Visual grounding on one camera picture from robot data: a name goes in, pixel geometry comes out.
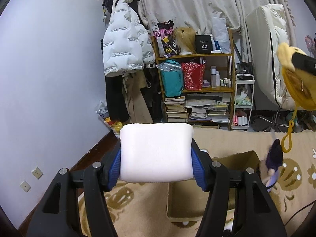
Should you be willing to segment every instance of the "wall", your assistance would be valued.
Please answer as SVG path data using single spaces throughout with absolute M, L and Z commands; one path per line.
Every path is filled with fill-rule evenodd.
M 15 227 L 108 133 L 94 112 L 104 32 L 101 0 L 11 0 L 0 16 L 0 204 Z
M 305 37 L 315 38 L 316 20 L 304 0 L 287 0 L 296 24 L 295 33 L 297 47 L 310 56 L 305 43 Z

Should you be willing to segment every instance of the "white rolling cart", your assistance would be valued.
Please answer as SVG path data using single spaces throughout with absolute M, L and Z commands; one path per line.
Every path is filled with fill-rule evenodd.
M 247 76 L 249 79 L 252 78 L 252 80 L 243 80 L 241 79 L 242 76 Z M 243 105 L 237 105 L 236 104 L 236 96 L 237 96 L 237 84 L 240 85 L 252 85 L 252 98 L 251 98 L 251 105 L 250 106 L 243 106 Z M 247 130 L 249 127 L 249 122 L 250 122 L 250 117 L 251 117 L 251 113 L 252 113 L 252 107 L 253 107 L 253 93 L 254 93 L 254 85 L 255 85 L 255 77 L 254 75 L 250 75 L 250 74 L 237 74 L 235 77 L 235 99 L 234 99 L 234 113 L 233 113 L 233 119 L 236 113 L 236 109 L 243 109 L 243 110 L 250 110 L 249 113 L 249 118 L 247 119 L 247 122 L 245 125 L 234 125 L 232 123 L 231 125 L 231 129 L 232 130 Z

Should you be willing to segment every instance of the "paper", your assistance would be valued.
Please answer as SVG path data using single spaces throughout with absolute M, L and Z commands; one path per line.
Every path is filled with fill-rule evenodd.
M 184 106 L 186 108 L 190 107 L 199 107 L 199 106 L 207 106 L 207 105 L 216 105 L 215 100 L 186 100 Z
M 230 102 L 230 96 L 231 96 L 231 93 L 229 93 L 229 92 L 224 92 L 224 93 L 223 93 L 222 101 L 223 101 L 223 102 Z

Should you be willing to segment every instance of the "blue gripper pad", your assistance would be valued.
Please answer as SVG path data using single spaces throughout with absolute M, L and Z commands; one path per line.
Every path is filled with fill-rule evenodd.
M 111 168 L 109 170 L 109 181 L 107 184 L 107 187 L 109 190 L 112 190 L 112 188 L 116 185 L 119 174 L 121 169 L 121 149 L 117 152 L 113 163 L 111 165 Z
M 202 188 L 203 191 L 206 191 L 205 171 L 199 157 L 197 156 L 193 148 L 191 148 L 191 156 L 193 176 L 195 178 L 195 181 L 197 185 Z

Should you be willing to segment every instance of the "wooden bookshelf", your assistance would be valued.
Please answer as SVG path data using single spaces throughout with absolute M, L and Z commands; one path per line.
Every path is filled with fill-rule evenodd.
M 188 91 L 186 89 L 184 89 L 182 91 L 183 93 L 195 93 L 195 92 L 233 92 L 233 87 L 216 87 L 216 88 L 212 88 L 212 87 L 202 87 L 201 90 L 198 91 Z
M 183 59 L 183 58 L 191 58 L 191 57 L 208 57 L 208 56 L 233 56 L 231 53 L 205 53 L 205 54 L 187 54 L 187 55 L 176 55 L 171 56 L 169 58 L 158 58 L 158 61 L 165 61 L 169 59 Z
M 229 33 L 229 40 L 230 40 L 230 47 L 231 47 L 231 52 L 229 54 L 226 53 L 210 53 L 210 54 L 188 54 L 188 55 L 177 55 L 177 56 L 171 56 L 170 58 L 160 58 L 159 57 L 159 50 L 158 50 L 158 44 L 155 40 L 155 38 L 152 36 L 152 43 L 153 43 L 153 48 L 154 48 L 154 52 L 155 52 L 155 56 L 156 56 L 156 64 L 158 65 L 159 63 L 164 62 L 167 59 L 179 59 L 181 61 L 185 60 L 186 58 L 188 58 L 188 61 L 191 60 L 192 58 L 195 57 L 210 57 L 210 56 L 216 56 L 216 57 L 225 57 L 226 58 L 226 62 L 227 62 L 227 66 L 226 67 L 217 67 L 216 69 L 218 70 L 227 70 L 227 76 L 232 80 L 232 87 L 216 87 L 216 88 L 212 88 L 212 87 L 205 87 L 202 88 L 199 91 L 188 91 L 186 89 L 184 89 L 182 91 L 182 94 L 186 94 L 186 93 L 208 93 L 208 92 L 230 92 L 231 95 L 231 99 L 230 99 L 230 111 L 229 111 L 229 120 L 230 123 L 228 124 L 229 129 L 231 128 L 232 125 L 232 120 L 233 120 L 233 105 L 234 105 L 234 93 L 235 93 L 235 57 L 234 57 L 234 45 L 233 45 L 233 33 L 231 31 L 231 29 L 228 29 L 228 33 Z M 162 99 L 163 101 L 165 100 L 166 96 L 165 96 L 165 90 L 163 87 L 163 83 L 162 83 L 162 78 L 161 78 L 161 74 L 160 74 L 160 70 L 158 70 L 158 74 L 159 74 L 159 81 L 160 81 L 160 87 L 161 87 L 161 91 L 162 91 Z M 165 115 L 165 118 L 167 119 L 167 114 L 166 114 L 166 108 L 164 107 L 163 109 L 163 114 Z M 212 121 L 192 121 L 189 120 L 188 123 L 190 124 L 196 124 L 196 123 L 213 123 Z

